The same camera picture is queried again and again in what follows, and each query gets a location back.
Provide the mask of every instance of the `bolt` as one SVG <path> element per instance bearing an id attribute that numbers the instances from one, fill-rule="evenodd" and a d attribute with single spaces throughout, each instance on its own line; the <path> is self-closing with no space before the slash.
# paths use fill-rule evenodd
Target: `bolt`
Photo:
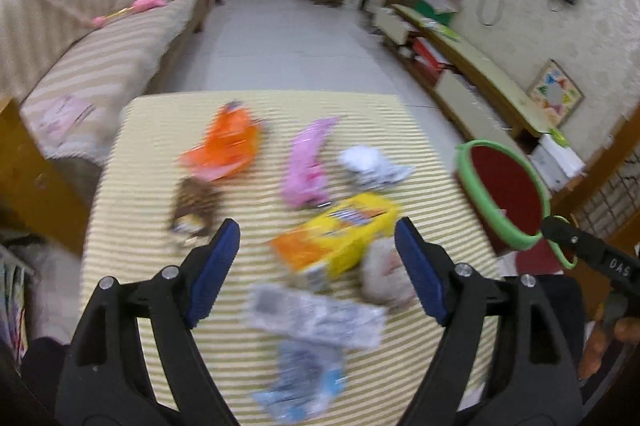
<path id="1" fill-rule="evenodd" d="M 103 291 L 110 289 L 113 286 L 114 279 L 111 276 L 105 276 L 100 281 L 98 281 L 98 287 L 100 287 Z"/>
<path id="2" fill-rule="evenodd" d="M 474 271 L 471 269 L 471 266 L 466 263 L 458 263 L 454 269 L 458 276 L 462 276 L 462 278 L 469 278 L 471 273 Z"/>
<path id="3" fill-rule="evenodd" d="M 175 265 L 170 265 L 170 266 L 165 267 L 164 269 L 162 269 L 162 277 L 165 280 L 172 280 L 176 276 L 178 276 L 178 272 L 180 272 L 180 271 L 178 270 L 178 268 Z"/>
<path id="4" fill-rule="evenodd" d="M 525 286 L 525 287 L 535 287 L 536 286 L 536 278 L 535 276 L 532 276 L 531 274 L 523 274 L 522 276 L 520 276 L 520 282 Z"/>

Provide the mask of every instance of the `tile floor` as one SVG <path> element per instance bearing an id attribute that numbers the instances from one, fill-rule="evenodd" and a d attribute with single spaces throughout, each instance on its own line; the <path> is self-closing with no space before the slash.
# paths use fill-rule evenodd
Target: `tile floor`
<path id="1" fill-rule="evenodd" d="M 433 100 L 362 25 L 361 14 L 310 0 L 231 0 L 169 79 L 168 91 L 305 89 L 396 94 L 444 165 L 451 169 L 461 136 Z M 35 285 L 32 337 L 68 343 L 78 322 L 79 259 L 63 250 L 33 255 L 47 273 Z"/>

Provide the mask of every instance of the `orange plastic bag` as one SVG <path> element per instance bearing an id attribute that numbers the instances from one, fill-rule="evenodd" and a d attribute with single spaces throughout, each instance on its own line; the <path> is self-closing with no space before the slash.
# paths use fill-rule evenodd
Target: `orange plastic bag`
<path id="1" fill-rule="evenodd" d="M 204 141 L 180 155 L 179 162 L 203 181 L 228 177 L 247 167 L 258 153 L 261 123 L 238 101 L 221 107 Z"/>

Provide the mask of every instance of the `picture frame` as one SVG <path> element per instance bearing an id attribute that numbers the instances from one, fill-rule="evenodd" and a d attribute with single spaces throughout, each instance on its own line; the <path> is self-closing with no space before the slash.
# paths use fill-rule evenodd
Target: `picture frame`
<path id="1" fill-rule="evenodd" d="M 527 89 L 527 95 L 555 128 L 561 126 L 584 99 L 574 80 L 553 59 L 545 63 Z"/>

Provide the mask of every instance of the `yellow striped table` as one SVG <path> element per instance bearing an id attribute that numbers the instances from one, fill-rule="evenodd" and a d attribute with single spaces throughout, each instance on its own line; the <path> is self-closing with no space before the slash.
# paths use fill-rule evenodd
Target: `yellow striped table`
<path id="1" fill-rule="evenodd" d="M 484 276 L 497 277 L 494 255 L 468 203 L 423 133 L 392 95 L 311 91 L 220 91 L 164 94 L 135 99 L 111 151 L 92 212 L 82 266 L 82 307 L 107 274 L 122 282 L 153 276 L 179 264 L 186 251 L 172 248 L 167 226 L 172 201 L 186 172 L 180 153 L 196 145 L 218 108 L 245 101 L 270 131 L 254 164 L 219 181 L 220 220 L 235 219 L 242 232 L 238 256 L 211 315 L 193 335 L 226 402 L 243 425 L 272 424 L 251 392 L 276 377 L 278 339 L 242 322 L 247 287 L 279 281 L 284 270 L 268 241 L 315 212 L 287 209 L 280 197 L 290 140 L 320 117 L 341 117 L 322 149 L 334 200 L 352 194 L 337 164 L 341 150 L 355 144 L 377 146 L 391 160 L 415 166 L 401 186 L 388 193 L 424 238 L 444 246 L 455 262 L 465 261 Z M 357 273 L 334 283 L 339 298 L 359 299 Z M 477 387 L 490 362 L 496 321 L 487 319 L 468 389 Z M 141 328 L 145 358 L 158 400 L 174 406 L 148 324 Z M 326 426 L 394 425 L 411 400 L 442 335 L 418 303 L 389 317 L 381 348 L 348 353 L 345 392 L 321 418 Z"/>

